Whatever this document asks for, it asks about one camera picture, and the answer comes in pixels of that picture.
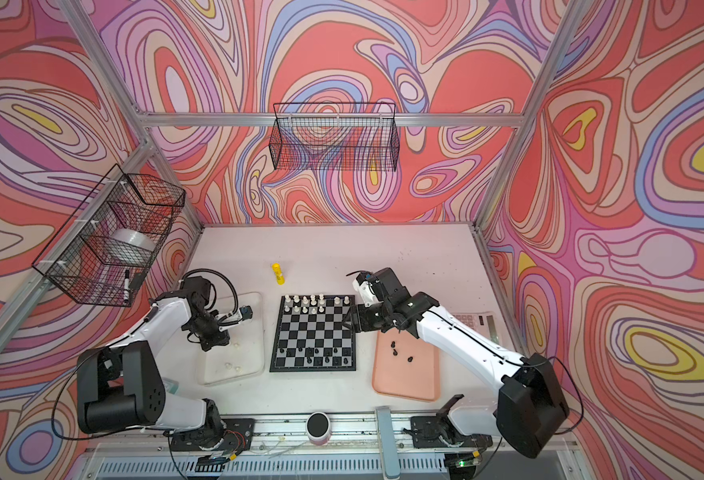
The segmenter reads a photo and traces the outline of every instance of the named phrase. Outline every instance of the yellow glue stick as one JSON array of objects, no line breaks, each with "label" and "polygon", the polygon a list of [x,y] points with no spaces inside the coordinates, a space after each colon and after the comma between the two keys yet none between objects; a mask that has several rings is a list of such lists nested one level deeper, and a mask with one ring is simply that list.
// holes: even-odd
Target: yellow glue stick
[{"label": "yellow glue stick", "polygon": [[280,269],[280,264],[272,264],[272,270],[274,270],[274,276],[277,277],[277,285],[285,283],[285,277],[283,276],[282,269]]}]

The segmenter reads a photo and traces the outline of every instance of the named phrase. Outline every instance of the aluminum frame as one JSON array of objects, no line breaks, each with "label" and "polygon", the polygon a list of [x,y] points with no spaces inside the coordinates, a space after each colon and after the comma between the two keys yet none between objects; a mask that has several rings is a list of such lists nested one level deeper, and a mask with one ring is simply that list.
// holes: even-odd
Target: aluminum frame
[{"label": "aluminum frame", "polygon": [[[144,164],[150,154],[149,146],[145,143],[139,148],[133,150],[128,155],[123,164],[126,172],[135,172]],[[122,172],[120,169],[113,169],[112,176],[107,180],[113,180],[113,183],[107,183],[101,188],[98,195],[86,206],[78,218],[89,218],[95,213],[101,204],[116,185],[114,180],[117,180]],[[45,261],[55,260],[61,255],[64,249],[71,241],[80,233],[80,230],[85,226],[83,222],[75,221],[66,232],[60,236],[56,244],[48,251],[45,256]],[[40,302],[45,293],[48,293],[54,285],[39,272],[32,269],[27,275],[21,286],[15,291],[10,300],[8,300],[0,309],[0,353],[11,341],[13,335],[18,331],[21,324],[29,317],[31,312]]]},{"label": "aluminum frame", "polygon": [[487,220],[490,208],[497,201],[502,188],[506,186],[511,169],[520,156],[528,134],[536,127],[539,109],[544,104],[544,97],[555,80],[558,67],[562,63],[563,58],[565,58],[568,47],[571,46],[578,25],[581,24],[584,14],[587,13],[591,6],[592,0],[578,0],[577,2],[568,3],[555,37],[552,39],[549,50],[544,57],[539,75],[533,82],[531,92],[525,101],[525,106],[522,109],[522,125],[511,134],[509,143],[504,150],[504,155],[499,161],[499,166],[495,169],[488,188],[485,189],[480,208],[477,210],[477,215],[473,221],[475,228],[479,228]]},{"label": "aluminum frame", "polygon": [[[243,113],[155,113],[136,114],[141,124],[151,127],[271,127],[274,114]],[[359,117],[362,114],[338,114]],[[522,126],[522,114],[395,114],[398,127],[513,127]]]},{"label": "aluminum frame", "polygon": [[[157,147],[150,129],[141,123],[138,117],[138,107],[128,93],[122,77],[117,73],[114,62],[82,4],[79,0],[59,0],[58,6],[74,31],[74,35],[82,44],[85,53],[88,54],[90,61],[93,62],[93,69],[97,76],[107,85],[108,90],[120,106],[125,120],[134,129],[136,136],[140,140],[147,142],[154,150],[153,163],[157,173],[160,174],[163,180],[183,187],[173,168],[170,167],[170,162],[165,158],[163,151]],[[202,227],[202,223],[194,209],[189,204],[185,204],[184,212],[187,214],[189,221],[199,230]]]},{"label": "aluminum frame", "polygon": [[[571,44],[574,33],[583,17],[592,4],[592,0],[579,0],[578,2],[569,2],[566,7],[565,14],[558,25],[555,37],[552,40],[549,51],[547,52],[544,61],[542,62],[541,70],[533,82],[531,91],[523,106],[520,114],[482,114],[482,113],[458,113],[458,114],[397,114],[395,120],[400,127],[455,127],[455,126],[477,126],[477,127],[512,127],[515,131],[512,132],[505,153],[499,161],[499,166],[491,178],[488,189],[481,202],[479,211],[474,221],[475,242],[477,243],[479,254],[486,269],[488,269],[491,285],[497,298],[500,298],[501,315],[512,333],[515,347],[524,349],[524,345],[519,338],[519,330],[516,330],[517,323],[514,321],[514,312],[505,297],[505,293],[500,286],[500,280],[493,274],[490,257],[488,255],[487,246],[482,239],[479,226],[487,219],[489,212],[487,211],[496,202],[502,188],[511,173],[511,168],[516,162],[524,146],[525,139],[532,128],[535,127],[536,116],[541,107],[546,92],[553,82],[557,68],[562,62],[568,47]],[[151,135],[151,128],[164,126],[243,126],[243,127],[263,127],[271,126],[274,118],[268,113],[211,113],[211,114],[162,114],[154,112],[140,111],[136,102],[130,96],[125,82],[117,73],[116,67],[109,56],[103,42],[100,40],[100,35],[95,29],[95,26],[90,21],[88,14],[82,8],[79,0],[59,0],[59,6],[64,16],[67,18],[74,34],[83,46],[83,49],[93,62],[94,70],[97,76],[104,82],[111,94],[113,95],[117,105],[119,106],[123,117],[130,127],[134,130],[136,136],[140,140],[139,147],[131,152],[129,158],[125,161],[123,168],[126,172],[134,173],[138,171],[144,163],[154,157],[154,166],[160,176],[175,185],[181,186],[181,182],[175,175],[170,166],[170,162],[165,158],[164,153],[156,145],[154,138]],[[87,215],[91,209],[103,201],[104,188],[90,205],[84,210],[83,215]],[[194,238],[194,247],[199,242],[203,224],[200,222],[196,212],[188,204],[184,206],[184,213],[188,220],[192,223],[196,231]],[[67,234],[63,235],[56,246],[50,250],[46,260],[57,254],[60,248],[63,248],[65,240],[76,235],[76,228],[68,230]],[[7,345],[13,334],[18,330],[21,323],[28,317],[31,311],[37,306],[42,296],[50,289],[50,283],[40,276],[37,272],[33,272],[24,281],[24,284],[16,291],[11,299],[6,302],[0,310],[0,352]]]}]

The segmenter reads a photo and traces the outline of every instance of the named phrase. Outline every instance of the small cup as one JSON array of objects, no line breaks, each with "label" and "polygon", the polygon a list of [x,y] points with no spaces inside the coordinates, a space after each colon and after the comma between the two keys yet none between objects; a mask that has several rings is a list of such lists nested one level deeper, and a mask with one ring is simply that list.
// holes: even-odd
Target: small cup
[{"label": "small cup", "polygon": [[314,445],[325,445],[330,439],[330,418],[322,412],[315,412],[307,420],[307,436]]}]

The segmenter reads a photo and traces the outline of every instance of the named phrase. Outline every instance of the black lid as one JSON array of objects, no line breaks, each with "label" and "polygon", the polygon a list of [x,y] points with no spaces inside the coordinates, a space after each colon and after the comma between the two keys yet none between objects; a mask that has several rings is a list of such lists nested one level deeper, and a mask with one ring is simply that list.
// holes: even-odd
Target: black lid
[{"label": "black lid", "polygon": [[322,413],[314,413],[307,420],[307,431],[312,437],[321,437],[328,432],[328,417]]}]

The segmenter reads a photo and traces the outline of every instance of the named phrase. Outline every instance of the red wire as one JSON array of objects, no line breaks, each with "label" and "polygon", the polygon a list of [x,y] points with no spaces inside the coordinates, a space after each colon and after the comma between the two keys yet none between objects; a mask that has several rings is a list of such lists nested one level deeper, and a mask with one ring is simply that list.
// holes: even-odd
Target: red wire
[{"label": "red wire", "polygon": [[243,434],[241,434],[241,433],[239,433],[239,432],[235,432],[234,430],[226,430],[226,431],[224,431],[224,435],[226,435],[227,433],[233,433],[233,434],[234,434],[234,438],[237,439],[237,447],[234,448],[235,450],[237,450],[237,449],[240,447],[240,439],[243,440],[242,445],[243,445],[243,448],[245,448],[245,445],[247,445],[247,444],[246,444],[246,442],[245,442],[245,437],[243,437]]},{"label": "red wire", "polygon": [[[239,436],[243,440],[243,450],[245,449],[245,446],[247,445],[247,442],[245,441],[245,437],[243,437],[242,433],[235,432],[234,430],[230,430],[234,435]],[[237,439],[237,446],[240,446],[240,439]]]}]

